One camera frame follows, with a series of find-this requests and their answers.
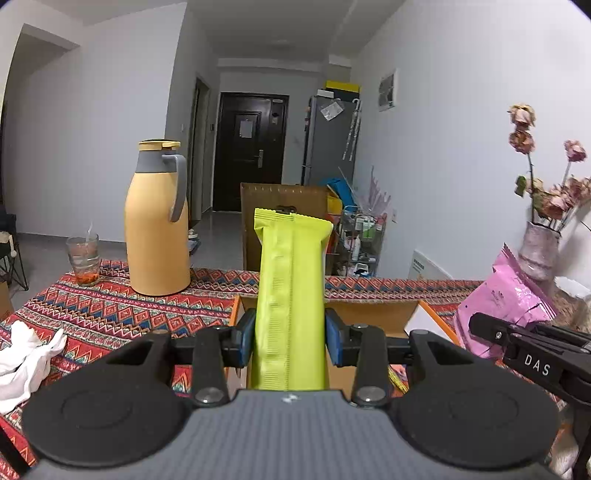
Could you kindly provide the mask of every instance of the gray refrigerator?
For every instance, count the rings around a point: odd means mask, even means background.
[[[351,128],[356,104],[339,101],[343,111],[332,120],[327,120],[321,110],[335,100],[314,95],[310,99],[310,112],[306,118],[306,143],[304,162],[301,174],[302,185],[319,185],[324,180],[342,178],[343,174],[349,183],[353,180],[355,155],[349,161],[351,145],[343,161],[343,152]]]

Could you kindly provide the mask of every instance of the glass cup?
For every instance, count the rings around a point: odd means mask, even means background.
[[[99,236],[93,233],[88,241],[81,236],[66,240],[68,257],[78,285],[90,287],[99,281]]]

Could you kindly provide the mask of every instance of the gray thermos neck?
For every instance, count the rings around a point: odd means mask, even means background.
[[[176,155],[176,150],[144,150],[139,152],[136,173],[172,173],[177,171],[174,159],[165,160],[163,155]]]

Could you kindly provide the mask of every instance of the pink plastic bag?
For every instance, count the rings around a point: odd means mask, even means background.
[[[504,246],[492,266],[493,274],[460,303],[454,316],[456,332],[464,348],[482,358],[499,358],[502,348],[470,335],[468,322],[477,312],[525,327],[556,317],[551,300],[522,269]]]

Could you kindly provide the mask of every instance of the table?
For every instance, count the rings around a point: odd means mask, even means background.
[[[255,297],[259,280],[256,272],[198,268],[191,272],[191,284],[186,290],[156,298],[133,291],[125,262],[103,260],[100,275],[95,286],[79,287],[70,272],[39,292],[0,322],[0,348],[9,344],[10,325],[16,320],[33,327],[42,340],[49,340],[56,330],[63,328],[68,341],[63,353],[51,362],[50,374],[44,381],[48,384],[151,330],[164,329],[173,336],[186,336],[205,326],[226,324],[235,296]],[[422,299],[451,325],[457,305],[479,284],[479,281],[462,280],[326,277],[325,296],[331,300],[361,302]],[[177,367],[173,389],[189,392],[190,378],[190,367]],[[21,432],[21,413],[19,406],[0,417],[0,427],[32,465],[35,458]],[[17,477],[0,459],[0,478]]]

